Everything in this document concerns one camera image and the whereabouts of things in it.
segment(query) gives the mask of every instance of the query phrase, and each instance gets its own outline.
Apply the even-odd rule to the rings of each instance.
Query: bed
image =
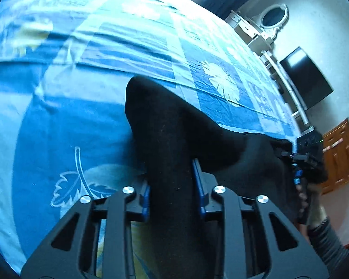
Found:
[[[82,195],[142,173],[124,114],[137,74],[224,128],[300,135],[256,55],[189,0],[2,0],[0,253],[17,273]],[[157,278],[146,231],[133,224],[138,279]]]

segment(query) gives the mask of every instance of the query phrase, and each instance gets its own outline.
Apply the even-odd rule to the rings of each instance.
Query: white mirror frame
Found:
[[[280,8],[284,11],[284,16],[282,20],[280,20],[278,23],[272,26],[265,26],[262,23],[262,20],[264,16],[271,11],[272,9]],[[264,30],[269,37],[274,40],[276,38],[277,32],[283,27],[284,23],[286,23],[287,19],[289,18],[289,9],[286,4],[274,4],[269,7],[267,7],[262,13],[259,15],[252,17],[252,20],[258,25],[262,30]]]

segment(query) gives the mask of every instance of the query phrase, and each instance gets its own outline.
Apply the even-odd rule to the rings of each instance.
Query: television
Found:
[[[292,82],[289,82],[305,110],[333,92],[323,74],[301,47],[285,57],[280,64],[291,79]]]

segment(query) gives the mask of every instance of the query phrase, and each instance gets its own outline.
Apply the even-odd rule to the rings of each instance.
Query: blue bed sheet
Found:
[[[2,0],[0,252],[17,273],[82,195],[142,173],[124,114],[136,74],[226,129],[300,135],[256,55],[189,0]],[[137,278],[157,278],[147,227],[133,239]]]

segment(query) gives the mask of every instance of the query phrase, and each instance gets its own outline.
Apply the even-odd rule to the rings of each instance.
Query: silver screw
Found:
[[[90,198],[89,195],[84,195],[80,198],[80,202],[81,203],[90,203],[92,200],[92,198]]]
[[[131,186],[123,188],[123,193],[125,193],[125,194],[132,194],[133,192],[134,192],[134,188]]]
[[[226,188],[224,186],[215,186],[214,190],[215,190],[216,193],[222,194],[222,193],[225,193]]]
[[[257,200],[261,203],[267,203],[269,201],[269,198],[265,195],[259,195],[257,197]]]

